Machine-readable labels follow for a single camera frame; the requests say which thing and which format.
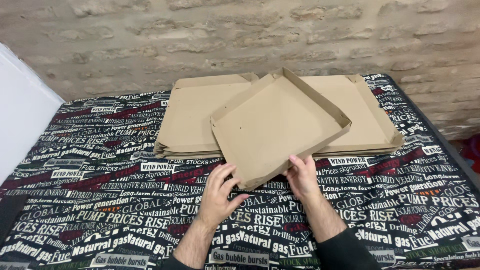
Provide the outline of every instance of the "printed tablecloth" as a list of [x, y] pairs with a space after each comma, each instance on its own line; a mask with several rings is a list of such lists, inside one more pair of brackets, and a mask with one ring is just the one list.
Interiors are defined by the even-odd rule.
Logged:
[[[478, 265], [477, 189], [389, 76], [363, 77], [406, 143], [392, 155], [317, 160], [321, 191], [382, 267]], [[162, 265], [193, 220], [209, 172], [224, 162], [155, 158], [169, 94], [63, 104], [1, 186], [2, 196], [31, 196], [1, 260], [77, 269], [105, 252], [147, 255], [148, 268]], [[212, 248], [267, 254], [271, 270], [319, 269], [302, 204], [286, 179], [248, 193], [217, 228]], [[205, 269], [256, 268], [212, 260]]]

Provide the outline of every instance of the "flat cardboard sheet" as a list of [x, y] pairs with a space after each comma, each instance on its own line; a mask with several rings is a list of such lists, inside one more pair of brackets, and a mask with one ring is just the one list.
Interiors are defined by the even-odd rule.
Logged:
[[395, 128], [360, 75], [301, 77], [313, 89], [337, 105], [351, 120], [350, 131], [314, 154], [362, 151], [369, 153], [403, 145]]
[[253, 73], [180, 79], [170, 94], [167, 110], [155, 143], [157, 156], [188, 159], [221, 156], [210, 127], [210, 115], [258, 76]]
[[252, 84], [212, 114], [212, 130], [239, 188], [252, 190], [300, 158], [325, 147], [351, 125], [328, 99], [286, 68]]

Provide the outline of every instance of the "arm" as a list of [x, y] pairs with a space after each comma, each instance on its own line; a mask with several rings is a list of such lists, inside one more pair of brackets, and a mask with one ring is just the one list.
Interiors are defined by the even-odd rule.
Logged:
[[224, 182], [235, 168], [235, 165], [227, 163], [210, 173], [198, 214], [162, 269], [191, 270], [204, 267], [215, 229], [248, 198], [248, 194], [240, 194], [231, 201], [227, 200], [233, 186], [240, 182], [237, 178]]
[[283, 174], [293, 194], [302, 202], [317, 244], [322, 269], [363, 270], [380, 269], [377, 261], [335, 212], [322, 195], [317, 183], [315, 161], [290, 155], [293, 163]]

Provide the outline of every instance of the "left hand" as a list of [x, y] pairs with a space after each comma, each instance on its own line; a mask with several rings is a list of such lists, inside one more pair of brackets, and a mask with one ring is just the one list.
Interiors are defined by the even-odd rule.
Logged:
[[217, 166], [208, 176], [196, 219], [209, 230], [215, 230], [249, 196], [239, 194], [231, 201], [227, 199], [240, 179], [232, 178], [226, 182], [224, 180], [236, 168], [235, 165], [226, 163]]

